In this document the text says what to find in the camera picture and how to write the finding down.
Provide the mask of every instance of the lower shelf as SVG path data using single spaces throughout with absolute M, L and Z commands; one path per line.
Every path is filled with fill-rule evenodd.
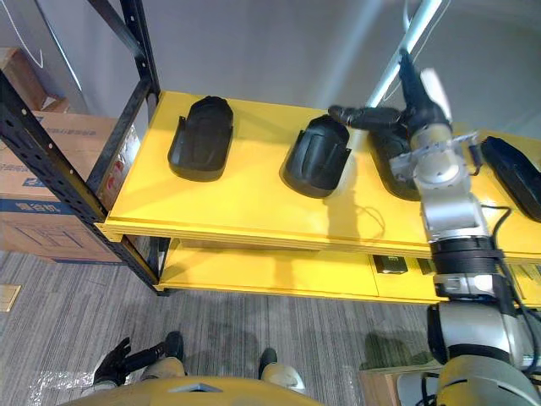
M 414 258 L 407 273 L 381 274 L 373 258 L 358 252 L 210 250 L 171 242 L 157 288 L 282 294 L 328 299 L 434 303 L 433 274 Z M 541 274 L 533 265 L 512 266 L 524 302 L 541 306 Z

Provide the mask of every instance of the yellow shelf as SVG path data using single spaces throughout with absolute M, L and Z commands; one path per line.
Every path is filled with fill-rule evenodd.
M 209 183 L 177 177 L 169 169 L 167 152 L 178 116 L 187 115 L 199 99 L 162 93 L 136 161 L 100 225 L 108 238 L 136 234 L 429 257 L 419 203 L 385 190 L 364 142 L 352 153 L 339 190 L 327 199 L 302 196 L 281 181 L 288 149 L 320 110 L 229 99 L 234 134 L 222 177 Z M 523 143 L 522 150 L 537 160 L 541 156 L 541 142 L 505 138 Z M 487 167 L 472 182 L 483 203 L 514 207 Z M 491 226 L 501 214 L 485 211 Z M 519 211 L 499 235 L 501 248 L 515 262 L 541 260 L 539 241 L 541 224 Z
M 389 275 L 378 273 L 372 257 L 358 252 L 185 249 L 174 239 L 157 287 L 402 303 L 440 301 L 433 276 L 423 275 L 417 260 L 406 261 L 407 273 Z M 523 278 L 517 276 L 525 302 L 540 305 L 541 277 Z

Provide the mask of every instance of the gray carpet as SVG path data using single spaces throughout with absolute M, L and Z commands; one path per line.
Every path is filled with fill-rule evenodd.
M 308 394 L 362 405 L 360 368 L 429 360 L 424 306 L 202 291 L 156 297 L 123 266 L 51 265 L 0 252 L 0 283 L 22 284 L 0 314 L 0 404 L 77 398 L 123 337 L 133 351 L 184 335 L 190 375 L 256 377 L 267 346 L 295 366 Z

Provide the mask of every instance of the black metal shelf frame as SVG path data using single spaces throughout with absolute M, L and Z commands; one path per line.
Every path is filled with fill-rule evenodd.
M 107 0 L 88 2 L 133 53 L 140 77 L 88 180 L 85 182 L 79 176 L 2 72 L 0 139 L 144 284 L 159 295 L 167 295 L 167 291 L 160 292 L 153 286 L 160 279 L 158 250 L 167 245 L 164 244 L 166 241 L 150 238 L 150 254 L 144 258 L 126 236 L 121 242 L 113 243 L 94 225 L 104 222 L 107 217 L 107 209 L 97 198 L 105 175 L 109 173 L 143 101 L 146 99 L 149 105 L 154 105 L 160 96 L 143 4 L 141 0 L 120 0 L 122 21 Z M 149 108 L 149 121 L 153 112 L 154 109 Z

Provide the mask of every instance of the black shoe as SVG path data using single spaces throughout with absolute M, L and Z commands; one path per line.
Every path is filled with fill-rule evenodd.
M 266 348 L 260 358 L 258 379 L 261 379 L 261 376 L 263 375 L 263 370 L 268 364 L 275 364 L 276 362 L 278 362 L 278 355 L 276 355 L 276 351 L 271 347 Z
M 184 359 L 184 340 L 180 332 L 169 332 L 166 337 L 164 355 L 175 357 L 179 361 Z

